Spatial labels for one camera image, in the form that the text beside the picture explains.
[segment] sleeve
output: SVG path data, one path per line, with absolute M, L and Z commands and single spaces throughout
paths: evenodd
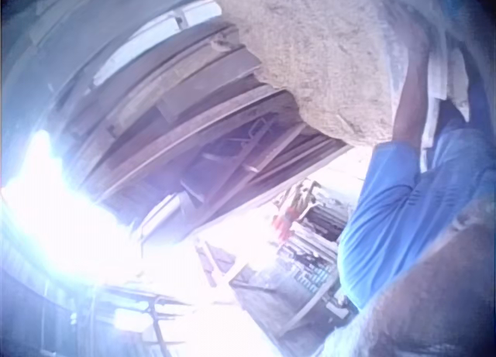
M 412 192 L 420 175 L 419 152 L 406 142 L 376 146 L 357 210 L 391 206 Z

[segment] bright light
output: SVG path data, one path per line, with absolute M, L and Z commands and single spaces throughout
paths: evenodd
M 69 188 L 48 133 L 35 134 L 20 174 L 2 189 L 2 200 L 53 269 L 92 283 L 121 283 L 136 272 L 139 250 L 128 229 Z
M 143 332 L 153 323 L 148 313 L 118 308 L 114 314 L 114 327 L 123 331 Z
M 246 260 L 254 270 L 262 270 L 275 263 L 277 248 L 270 245 L 274 230 L 270 220 L 272 206 L 266 205 L 244 214 L 233 215 L 201 232 L 205 241 Z

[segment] wooden plank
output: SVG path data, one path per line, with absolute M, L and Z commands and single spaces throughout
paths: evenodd
M 219 38 L 222 38 L 222 32 L 182 51 L 127 92 L 81 147 L 79 155 L 71 164 L 72 183 L 80 185 L 112 144 L 150 110 L 164 92 L 203 66 L 226 55 L 212 47 L 211 42 Z
M 291 164 L 297 163 L 299 160 L 305 158 L 307 155 L 315 152 L 318 149 L 321 149 L 325 146 L 331 146 L 334 143 L 334 139 L 314 138 L 309 143 L 311 144 L 302 144 L 301 146 L 292 149 L 275 159 L 261 175 L 253 179 L 253 184 L 259 183 L 262 180 L 266 180 L 272 175 L 275 175 L 276 173 L 284 170 Z
M 71 120 L 67 131 L 80 137 L 88 133 L 115 107 L 118 100 L 126 92 L 130 91 L 150 72 L 163 65 L 182 50 L 195 45 L 198 41 L 214 33 L 226 32 L 229 26 L 230 24 L 217 19 L 205 22 L 199 26 L 186 29 L 146 51 L 115 73 L 111 80 L 107 80 L 81 100 L 76 109 L 79 115 Z
M 305 123 L 299 123 L 287 129 L 278 138 L 276 138 L 267 148 L 254 160 L 253 165 L 257 170 L 262 170 L 270 161 L 272 161 L 282 150 L 288 146 L 305 128 Z M 237 195 L 249 182 L 255 177 L 256 173 L 242 171 L 232 183 L 226 185 L 225 193 L 216 200 L 204 205 L 198 210 L 198 216 L 192 219 L 192 224 L 197 228 L 199 225 L 207 222 L 227 201 Z
M 142 176 L 150 169 L 153 169 L 153 166 L 156 166 L 157 163 L 164 163 L 164 160 L 167 160 L 168 157 L 181 154 L 185 150 L 199 144 L 199 140 L 205 140 L 207 136 L 215 136 L 215 134 L 219 134 L 220 136 L 222 130 L 221 128 L 216 127 L 213 128 L 215 132 L 210 129 L 209 131 L 202 133 L 198 138 L 190 139 L 195 133 L 207 129 L 210 125 L 226 118 L 228 115 L 234 114 L 252 104 L 256 104 L 258 101 L 262 101 L 265 98 L 269 98 L 277 92 L 278 90 L 270 86 L 260 86 L 195 116 L 143 148 L 141 152 L 130 157 L 126 162 L 116 167 L 111 174 L 101 175 L 98 172 L 95 172 L 88 181 L 90 193 L 96 194 L 98 199 L 105 199 L 133 177 Z M 254 108 L 247 113 L 243 113 L 243 115 L 238 118 L 235 118 L 236 122 L 222 124 L 220 122 L 219 126 L 227 127 L 228 130 L 235 129 L 239 126 L 237 121 L 247 120 L 248 122 L 250 119 L 253 119 L 253 116 L 257 114 L 257 109 L 260 112 L 267 110 L 263 107 Z M 178 149 L 180 152 L 174 155 L 172 153 L 173 150 L 177 149 L 177 146 L 188 139 L 190 139 L 190 142 L 186 144 L 186 147 Z
M 252 74 L 259 66 L 260 60 L 246 48 L 233 51 L 171 88 L 162 97 L 160 110 L 166 117 L 177 117 L 210 93 Z
M 272 176 L 272 178 L 265 180 L 263 183 L 251 185 L 235 200 L 232 200 L 229 205 L 225 206 L 220 211 L 219 216 L 204 224 L 201 228 L 212 227 L 231 216 L 231 214 L 240 214 L 266 204 L 350 149 L 352 149 L 352 146 L 337 141 L 336 146 L 333 148 L 321 149 L 317 154 L 313 153 L 307 156 L 300 163 L 288 167 L 287 170 L 284 170 L 279 175 Z
M 171 126 L 161 115 L 155 117 L 151 123 L 138 131 L 137 134 L 124 142 L 119 148 L 114 151 L 110 149 L 110 154 L 98 165 L 98 169 L 101 172 L 111 172 L 112 169 L 125 162 L 133 154 L 138 153 L 143 147 L 160 138 L 170 128 Z
M 326 294 L 336 283 L 336 281 L 339 279 L 339 275 L 337 273 L 337 268 L 333 273 L 330 273 L 329 276 L 327 277 L 327 280 L 320 286 L 320 288 L 317 290 L 317 292 L 314 294 L 312 299 L 305 304 L 305 306 L 298 311 L 297 314 L 295 314 L 289 322 L 283 326 L 279 332 L 277 333 L 277 336 L 281 338 L 286 334 L 288 331 L 292 330 L 298 322 L 300 322 L 304 316 L 308 314 L 309 311 L 312 310 L 312 308 L 322 299 L 324 294 Z
M 219 177 L 215 179 L 212 183 L 212 187 L 208 189 L 208 196 L 206 198 L 205 203 L 209 204 L 210 201 L 218 194 L 219 190 L 226 185 L 229 178 L 235 173 L 237 169 L 241 166 L 243 161 L 253 152 L 255 147 L 259 145 L 261 139 L 264 135 L 269 131 L 270 127 L 274 124 L 276 118 L 271 118 L 262 126 L 261 129 L 257 131 L 255 136 L 241 149 L 241 152 L 236 155 L 234 160 L 231 160 L 229 164 L 227 164 L 224 170 L 221 172 Z
M 236 33 L 235 28 L 228 28 L 227 31 L 208 36 L 167 61 L 160 69 L 154 71 L 126 94 L 119 105 L 107 116 L 107 127 L 111 125 L 112 133 L 115 136 L 120 136 L 140 117 L 141 108 L 144 108 L 144 110 L 151 108 L 166 92 L 184 79 L 220 58 L 229 57 L 228 52 L 219 52 L 214 48 L 212 42 L 229 38 L 229 36 L 233 36 Z

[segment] person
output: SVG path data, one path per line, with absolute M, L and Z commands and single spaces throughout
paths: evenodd
M 341 284 L 359 310 L 412 268 L 466 205 L 494 193 L 496 185 L 489 104 L 464 46 L 460 50 L 469 77 L 470 121 L 451 101 L 440 103 L 429 169 L 420 172 L 428 109 L 429 28 L 398 1 L 386 0 L 384 8 L 408 49 L 408 69 L 392 140 L 375 147 L 358 205 L 339 244 Z

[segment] wooden rafter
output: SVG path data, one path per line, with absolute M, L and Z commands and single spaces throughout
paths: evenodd
M 197 115 L 150 143 L 139 153 L 131 156 L 126 162 L 116 167 L 111 173 L 102 175 L 98 171 L 95 172 L 88 183 L 91 184 L 92 189 L 94 188 L 93 191 L 98 194 L 99 200 L 105 199 L 132 178 L 140 177 L 153 169 L 154 163 L 155 165 L 157 163 L 163 164 L 164 161 L 170 160 L 173 152 L 177 152 L 178 146 L 195 133 L 207 129 L 210 125 L 221 121 L 228 115 L 268 98 L 277 92 L 278 90 L 264 85 L 216 105 L 214 108 Z M 188 147 L 194 144 L 198 144 L 198 139 L 188 144 Z

